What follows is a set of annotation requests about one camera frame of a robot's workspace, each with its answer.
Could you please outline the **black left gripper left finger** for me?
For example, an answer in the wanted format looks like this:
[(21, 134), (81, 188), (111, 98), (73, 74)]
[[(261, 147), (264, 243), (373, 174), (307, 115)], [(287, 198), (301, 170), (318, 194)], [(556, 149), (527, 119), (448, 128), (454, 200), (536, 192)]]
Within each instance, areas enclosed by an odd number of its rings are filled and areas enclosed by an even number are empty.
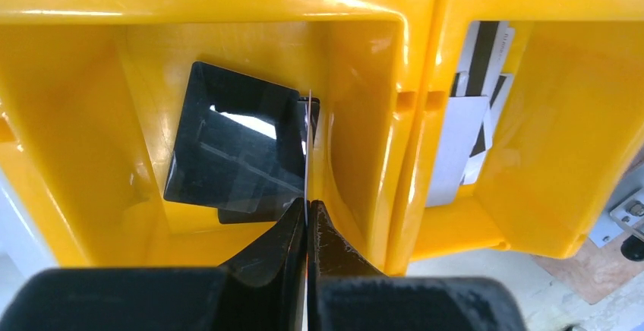
[(30, 278), (3, 330), (300, 330), (305, 207), (216, 267), (58, 268)]

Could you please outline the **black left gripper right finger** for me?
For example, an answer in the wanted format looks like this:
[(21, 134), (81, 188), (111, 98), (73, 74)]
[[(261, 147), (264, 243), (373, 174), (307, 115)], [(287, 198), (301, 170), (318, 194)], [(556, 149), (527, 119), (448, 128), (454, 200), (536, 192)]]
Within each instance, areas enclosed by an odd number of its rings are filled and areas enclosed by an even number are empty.
[(516, 299), (494, 279), (387, 276), (308, 208), (310, 330), (524, 330)]

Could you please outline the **black credit card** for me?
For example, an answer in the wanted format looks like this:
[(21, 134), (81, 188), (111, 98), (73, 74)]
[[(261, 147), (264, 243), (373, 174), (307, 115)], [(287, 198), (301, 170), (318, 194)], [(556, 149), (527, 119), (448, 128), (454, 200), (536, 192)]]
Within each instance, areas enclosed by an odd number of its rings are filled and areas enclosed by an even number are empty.
[(306, 311), (306, 326), (307, 330), (314, 330), (314, 326), (311, 325), (311, 322), (314, 321), (314, 316), (310, 310), (311, 306), (311, 296), (312, 294), (312, 285), (311, 285), (311, 236), (309, 230), (309, 212), (310, 212), (310, 201), (309, 201), (309, 174), (310, 174), (310, 162), (311, 162), (311, 148), (312, 148), (312, 123), (311, 123), (311, 113), (312, 113), (312, 91), (309, 90), (307, 97), (307, 107), (305, 110), (305, 124), (306, 124), (306, 138), (304, 141), (304, 155), (305, 155), (305, 188), (304, 188), (304, 215), (305, 215), (305, 235), (306, 235), (306, 281), (305, 281), (305, 311)]
[[(222, 224), (277, 221), (292, 202), (304, 198), (307, 98), (283, 110), (274, 123), (251, 116), (224, 116), (243, 125), (252, 134), (249, 143), (234, 155), (232, 166), (238, 174), (226, 202), (218, 206)], [(313, 97), (312, 148), (316, 137), (320, 100)]]

